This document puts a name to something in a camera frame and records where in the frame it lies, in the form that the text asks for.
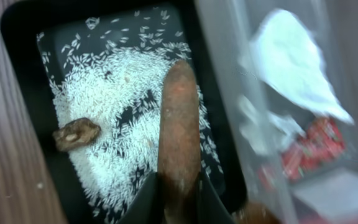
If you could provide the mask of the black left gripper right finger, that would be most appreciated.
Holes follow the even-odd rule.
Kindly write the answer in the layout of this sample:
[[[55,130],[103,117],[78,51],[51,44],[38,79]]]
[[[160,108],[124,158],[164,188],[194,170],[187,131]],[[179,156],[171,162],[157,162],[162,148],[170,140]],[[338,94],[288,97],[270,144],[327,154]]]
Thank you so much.
[[[211,181],[203,172],[198,177],[197,216],[199,224],[234,224]]]

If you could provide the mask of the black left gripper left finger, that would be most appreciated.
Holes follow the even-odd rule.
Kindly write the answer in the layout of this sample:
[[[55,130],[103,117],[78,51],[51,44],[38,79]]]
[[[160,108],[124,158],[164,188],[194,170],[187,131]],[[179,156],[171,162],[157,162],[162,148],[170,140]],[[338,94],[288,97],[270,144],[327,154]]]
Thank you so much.
[[[118,224],[159,224],[162,213],[158,174],[151,172]]]

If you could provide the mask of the brown carrot piece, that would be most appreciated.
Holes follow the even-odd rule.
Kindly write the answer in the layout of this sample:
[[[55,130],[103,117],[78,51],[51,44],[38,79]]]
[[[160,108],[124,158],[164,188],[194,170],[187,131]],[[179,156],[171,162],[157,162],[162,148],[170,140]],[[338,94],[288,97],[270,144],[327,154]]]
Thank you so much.
[[[201,170],[199,99],[190,64],[178,60],[162,90],[157,173],[167,223],[196,223]]]

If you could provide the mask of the brown food scrap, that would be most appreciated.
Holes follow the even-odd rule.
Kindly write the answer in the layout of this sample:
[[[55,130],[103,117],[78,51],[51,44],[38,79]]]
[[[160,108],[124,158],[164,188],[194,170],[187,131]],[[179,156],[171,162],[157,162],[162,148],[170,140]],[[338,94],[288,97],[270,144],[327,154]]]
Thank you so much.
[[[54,131],[52,137],[58,151],[68,152],[95,142],[100,133],[99,125],[88,118],[79,118]]]

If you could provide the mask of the red snack wrapper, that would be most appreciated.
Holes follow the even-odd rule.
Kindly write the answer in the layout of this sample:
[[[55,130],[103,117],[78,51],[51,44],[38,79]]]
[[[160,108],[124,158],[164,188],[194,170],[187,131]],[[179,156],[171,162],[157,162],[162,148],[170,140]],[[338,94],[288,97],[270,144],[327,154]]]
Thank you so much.
[[[303,130],[291,116],[270,115],[284,178],[289,182],[302,179],[344,154],[346,147],[335,120],[316,118]]]

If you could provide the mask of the white rice grains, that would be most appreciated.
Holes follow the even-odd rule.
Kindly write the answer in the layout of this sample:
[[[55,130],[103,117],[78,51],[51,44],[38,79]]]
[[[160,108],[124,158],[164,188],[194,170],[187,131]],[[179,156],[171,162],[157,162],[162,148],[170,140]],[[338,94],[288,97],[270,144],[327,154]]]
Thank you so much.
[[[68,156],[94,217],[117,223],[157,169],[163,79],[191,60],[179,13],[160,5],[89,17],[39,32],[37,45],[59,126],[101,127]]]

